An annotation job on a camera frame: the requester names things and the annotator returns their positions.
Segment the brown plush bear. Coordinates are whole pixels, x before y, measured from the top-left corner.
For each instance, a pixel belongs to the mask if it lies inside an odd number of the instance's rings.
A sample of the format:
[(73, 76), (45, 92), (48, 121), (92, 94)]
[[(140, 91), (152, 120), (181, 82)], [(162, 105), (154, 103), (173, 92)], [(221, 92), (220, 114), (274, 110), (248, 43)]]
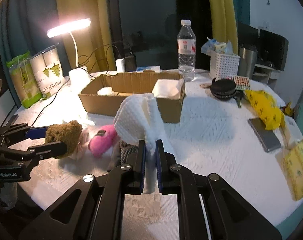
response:
[(55, 124), (48, 127), (45, 136), (45, 143), (61, 141), (67, 146), (65, 154), (60, 155), (57, 159), (66, 158), (73, 154), (78, 147), (79, 138), (82, 133), (82, 125), (76, 120), (72, 120), (66, 124)]

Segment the green tissue pack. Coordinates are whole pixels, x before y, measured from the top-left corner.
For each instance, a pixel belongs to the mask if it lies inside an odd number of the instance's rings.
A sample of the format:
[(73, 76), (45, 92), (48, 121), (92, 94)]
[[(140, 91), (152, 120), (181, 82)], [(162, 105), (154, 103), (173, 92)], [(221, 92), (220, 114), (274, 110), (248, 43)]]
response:
[(30, 108), (43, 97), (30, 64), (30, 52), (14, 57), (6, 66), (21, 104)]

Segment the white plastic basket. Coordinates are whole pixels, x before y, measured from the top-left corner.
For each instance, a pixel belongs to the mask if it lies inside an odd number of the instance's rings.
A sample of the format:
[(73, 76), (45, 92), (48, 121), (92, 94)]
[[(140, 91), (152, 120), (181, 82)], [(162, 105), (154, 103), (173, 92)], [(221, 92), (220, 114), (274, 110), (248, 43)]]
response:
[(209, 76), (212, 79), (228, 79), (238, 74), (240, 56), (221, 54), (211, 51)]

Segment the paper cup package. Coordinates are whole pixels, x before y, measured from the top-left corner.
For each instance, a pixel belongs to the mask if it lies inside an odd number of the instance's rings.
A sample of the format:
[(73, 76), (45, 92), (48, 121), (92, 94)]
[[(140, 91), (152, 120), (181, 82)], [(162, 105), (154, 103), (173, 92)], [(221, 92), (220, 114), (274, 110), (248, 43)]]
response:
[(40, 51), (29, 61), (43, 98), (47, 99), (56, 94), (65, 82), (57, 46), (53, 45)]

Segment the grey dotted gloves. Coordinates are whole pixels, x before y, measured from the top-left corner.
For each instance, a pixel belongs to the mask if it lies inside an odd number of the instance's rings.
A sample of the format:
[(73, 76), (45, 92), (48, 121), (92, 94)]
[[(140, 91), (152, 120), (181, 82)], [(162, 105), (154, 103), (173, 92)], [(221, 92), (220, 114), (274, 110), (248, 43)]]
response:
[(127, 144), (125, 141), (120, 139), (113, 148), (111, 160), (109, 162), (107, 172), (110, 172), (113, 168), (123, 165), (127, 161), (128, 155), (136, 153), (138, 147), (135, 145)]

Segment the black monitor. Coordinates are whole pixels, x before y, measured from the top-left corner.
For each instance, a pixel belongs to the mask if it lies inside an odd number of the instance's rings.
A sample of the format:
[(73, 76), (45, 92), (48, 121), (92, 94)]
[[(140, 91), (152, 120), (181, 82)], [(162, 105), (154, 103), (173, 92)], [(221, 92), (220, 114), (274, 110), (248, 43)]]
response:
[(278, 34), (238, 22), (238, 46), (257, 52), (257, 63), (275, 70), (285, 69), (289, 41)]

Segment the yellow tissue pack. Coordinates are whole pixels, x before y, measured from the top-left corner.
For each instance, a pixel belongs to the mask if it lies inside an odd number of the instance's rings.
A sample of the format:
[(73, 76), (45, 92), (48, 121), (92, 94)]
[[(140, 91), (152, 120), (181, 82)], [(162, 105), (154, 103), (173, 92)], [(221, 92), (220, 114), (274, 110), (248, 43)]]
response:
[(293, 199), (303, 198), (303, 140), (284, 157), (284, 170), (289, 182)]

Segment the black round case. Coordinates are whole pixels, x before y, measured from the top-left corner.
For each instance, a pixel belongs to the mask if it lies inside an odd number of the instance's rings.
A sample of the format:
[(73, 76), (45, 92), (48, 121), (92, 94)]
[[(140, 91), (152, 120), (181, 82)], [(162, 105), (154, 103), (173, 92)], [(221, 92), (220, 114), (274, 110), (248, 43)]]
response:
[(237, 94), (236, 84), (231, 79), (213, 79), (209, 89), (212, 95), (221, 101), (230, 100)]

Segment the white towel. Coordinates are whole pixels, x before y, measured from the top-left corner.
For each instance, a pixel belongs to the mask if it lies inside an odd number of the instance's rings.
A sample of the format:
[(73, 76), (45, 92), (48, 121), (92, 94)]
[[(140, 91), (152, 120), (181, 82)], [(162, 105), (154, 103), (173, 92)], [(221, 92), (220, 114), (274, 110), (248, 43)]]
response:
[(164, 129), (164, 122), (153, 94), (133, 94), (123, 102), (114, 118), (114, 128), (119, 137), (130, 145), (145, 141), (146, 166), (143, 192), (153, 193), (156, 187), (156, 141), (161, 139), (166, 152), (174, 153)]

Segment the white fluffy ball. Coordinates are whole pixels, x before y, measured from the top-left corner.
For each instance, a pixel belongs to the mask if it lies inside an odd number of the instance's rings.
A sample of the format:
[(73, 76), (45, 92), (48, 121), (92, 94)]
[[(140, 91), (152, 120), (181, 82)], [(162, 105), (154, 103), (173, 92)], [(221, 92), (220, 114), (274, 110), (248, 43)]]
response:
[(113, 91), (112, 87), (103, 87), (97, 91), (97, 95), (101, 96), (117, 96), (117, 93)]

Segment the grey smartphone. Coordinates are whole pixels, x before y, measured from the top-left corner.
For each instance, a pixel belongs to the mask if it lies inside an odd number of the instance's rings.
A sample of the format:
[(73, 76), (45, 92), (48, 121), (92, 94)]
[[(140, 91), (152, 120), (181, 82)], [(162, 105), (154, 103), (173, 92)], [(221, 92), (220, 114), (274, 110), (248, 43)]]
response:
[(281, 143), (272, 130), (266, 130), (266, 125), (260, 118), (248, 119), (248, 124), (263, 146), (265, 152), (271, 152), (281, 148)]

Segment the white charger plug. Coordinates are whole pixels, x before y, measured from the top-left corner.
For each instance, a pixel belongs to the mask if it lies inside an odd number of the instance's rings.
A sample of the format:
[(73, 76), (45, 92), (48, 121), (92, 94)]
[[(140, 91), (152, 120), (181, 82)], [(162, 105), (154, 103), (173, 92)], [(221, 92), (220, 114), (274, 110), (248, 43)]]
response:
[(125, 65), (125, 59), (117, 59), (115, 61), (116, 63), (116, 69), (119, 73), (124, 73), (126, 71), (126, 65)]

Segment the steel thermos cup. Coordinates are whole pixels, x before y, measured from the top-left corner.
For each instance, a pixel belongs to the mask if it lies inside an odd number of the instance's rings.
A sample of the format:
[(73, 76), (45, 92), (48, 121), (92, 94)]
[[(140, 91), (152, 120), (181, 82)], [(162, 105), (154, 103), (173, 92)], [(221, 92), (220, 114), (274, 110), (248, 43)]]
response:
[(238, 75), (252, 79), (258, 51), (252, 44), (242, 44), (239, 46), (239, 67)]

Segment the pink plush toy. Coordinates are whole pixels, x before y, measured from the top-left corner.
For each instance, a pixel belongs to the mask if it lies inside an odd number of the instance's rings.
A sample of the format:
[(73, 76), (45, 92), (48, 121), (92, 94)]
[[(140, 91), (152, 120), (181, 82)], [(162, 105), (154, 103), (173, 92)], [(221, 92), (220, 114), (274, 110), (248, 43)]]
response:
[(114, 125), (104, 125), (89, 141), (88, 149), (95, 158), (100, 158), (109, 148), (118, 142), (118, 136)]

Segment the yellow printed bag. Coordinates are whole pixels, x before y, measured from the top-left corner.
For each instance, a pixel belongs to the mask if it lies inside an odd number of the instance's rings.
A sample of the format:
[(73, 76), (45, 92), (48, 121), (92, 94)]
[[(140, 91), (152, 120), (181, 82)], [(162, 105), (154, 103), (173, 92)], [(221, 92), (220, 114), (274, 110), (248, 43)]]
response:
[(245, 90), (245, 95), (267, 131), (285, 127), (284, 114), (272, 95), (264, 90)]

